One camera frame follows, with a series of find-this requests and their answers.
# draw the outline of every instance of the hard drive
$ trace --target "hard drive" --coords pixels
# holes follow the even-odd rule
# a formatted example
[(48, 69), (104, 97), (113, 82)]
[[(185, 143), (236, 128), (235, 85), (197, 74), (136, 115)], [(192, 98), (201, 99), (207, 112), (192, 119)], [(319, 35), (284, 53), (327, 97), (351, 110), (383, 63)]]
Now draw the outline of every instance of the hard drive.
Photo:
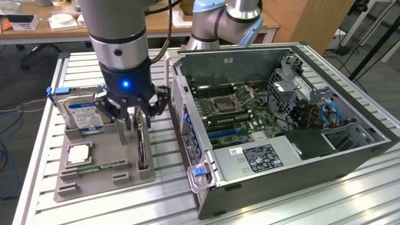
[(68, 129), (79, 129), (83, 135), (104, 132), (104, 124), (112, 123), (92, 104), (100, 86), (88, 88), (57, 88), (52, 96)]

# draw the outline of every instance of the hard drive label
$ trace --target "hard drive label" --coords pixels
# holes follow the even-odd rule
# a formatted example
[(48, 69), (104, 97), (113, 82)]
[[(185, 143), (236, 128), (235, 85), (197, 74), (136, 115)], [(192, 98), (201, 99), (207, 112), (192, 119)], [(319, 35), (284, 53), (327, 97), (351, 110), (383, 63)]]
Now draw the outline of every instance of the hard drive label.
[(283, 166), (280, 157), (271, 144), (243, 150), (251, 169), (255, 173)]
[(99, 130), (103, 127), (101, 117), (95, 112), (96, 107), (92, 103), (69, 105), (68, 108), (80, 130)]

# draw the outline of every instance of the motherboard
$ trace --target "motherboard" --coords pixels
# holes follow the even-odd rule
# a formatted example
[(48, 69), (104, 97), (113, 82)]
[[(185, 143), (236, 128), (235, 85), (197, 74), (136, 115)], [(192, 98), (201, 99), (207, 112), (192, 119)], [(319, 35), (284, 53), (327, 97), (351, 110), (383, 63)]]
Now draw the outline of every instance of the motherboard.
[(281, 132), (265, 103), (265, 91), (252, 83), (193, 88), (196, 107), (213, 149), (272, 138)]

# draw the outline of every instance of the white box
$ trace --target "white box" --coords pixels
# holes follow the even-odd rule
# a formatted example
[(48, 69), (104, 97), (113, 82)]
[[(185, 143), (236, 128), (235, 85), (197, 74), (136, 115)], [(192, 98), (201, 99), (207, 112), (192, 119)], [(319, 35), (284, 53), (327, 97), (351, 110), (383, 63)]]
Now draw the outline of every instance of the white box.
[(77, 29), (75, 18), (68, 14), (56, 14), (49, 18), (51, 31)]
[(77, 17), (76, 22), (77, 22), (79, 27), (87, 27), (85, 20), (83, 19), (83, 15), (80, 15)]
[(31, 22), (12, 22), (11, 25), (15, 30), (36, 30), (39, 18), (35, 16)]
[(337, 29), (327, 49), (336, 49), (339, 47), (340, 41), (343, 41), (344, 39), (344, 36), (345, 36), (345, 32)]

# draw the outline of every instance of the floor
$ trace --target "floor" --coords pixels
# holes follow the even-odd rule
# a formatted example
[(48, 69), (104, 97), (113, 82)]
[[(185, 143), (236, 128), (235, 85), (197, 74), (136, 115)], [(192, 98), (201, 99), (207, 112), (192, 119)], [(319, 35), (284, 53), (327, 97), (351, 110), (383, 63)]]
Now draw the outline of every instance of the floor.
[[(348, 16), (341, 25), (343, 30), (349, 30), (356, 16)], [(365, 19), (361, 27), (371, 24), (371, 20)], [(359, 54), (353, 54), (352, 58), (347, 63), (347, 68), (353, 71), (368, 51), (371, 50), (373, 44), (377, 42), (387, 28), (380, 26), (375, 35), (372, 36), (369, 42), (364, 47), (359, 48)], [(376, 57), (371, 60), (371, 63), (385, 53), (389, 47), (396, 43), (400, 38), (400, 34), (393, 34), (388, 40), (385, 46), (380, 49)], [(151, 46), (159, 47), (160, 41), (152, 40)], [(11, 109), (15, 105), (5, 105), (12, 103), (24, 103), (35, 99), (45, 98), (45, 88), (51, 84), (51, 79), (53, 75), (53, 69), (56, 67), (57, 53), (52, 49), (45, 49), (31, 61), (31, 70), (23, 71), (19, 66), (19, 59), (24, 54), (35, 47), (35, 45), (25, 45), (27, 50), (19, 52), (13, 45), (7, 46), (5, 50), (0, 52), (0, 110)], [(91, 48), (85, 48), (83, 42), (79, 43), (61, 43), (59, 47), (67, 52), (88, 52), (93, 51)], [(344, 62), (349, 54), (345, 56), (339, 56), (337, 58)], [(388, 64), (377, 63), (369, 72), (360, 79), (360, 83), (364, 86), (371, 97), (380, 103), (380, 105), (400, 118), (400, 101), (396, 96), (400, 96), (400, 64), (396, 59), (399, 59), (400, 52), (396, 52)], [(333, 66), (337, 68), (341, 63), (336, 58), (327, 58)], [(348, 75), (349, 73), (345, 69), (341, 72)], [(33, 110), (41, 108), (44, 102), (35, 103), (29, 105), (25, 110)], [(7, 116), (19, 116), (19, 112), (11, 112), (5, 114)], [(37, 129), (40, 125), (41, 111), (28, 112), (23, 115), (23, 125), (17, 133), (4, 141), (7, 150), (9, 151), (19, 174), (19, 187), (17, 191), (13, 192), (11, 196), (19, 196), (24, 174), (28, 169), (31, 151), (35, 144), (35, 138), (37, 134)], [(0, 130), (3, 130), (13, 120), (0, 117)], [(13, 188), (13, 173), (11, 166), (7, 165), (4, 170), (0, 172), (0, 196), (4, 196), (9, 190)], [(0, 202), (0, 218), (1, 224), (11, 224), (15, 209), (17, 205), (17, 199), (11, 198)]]

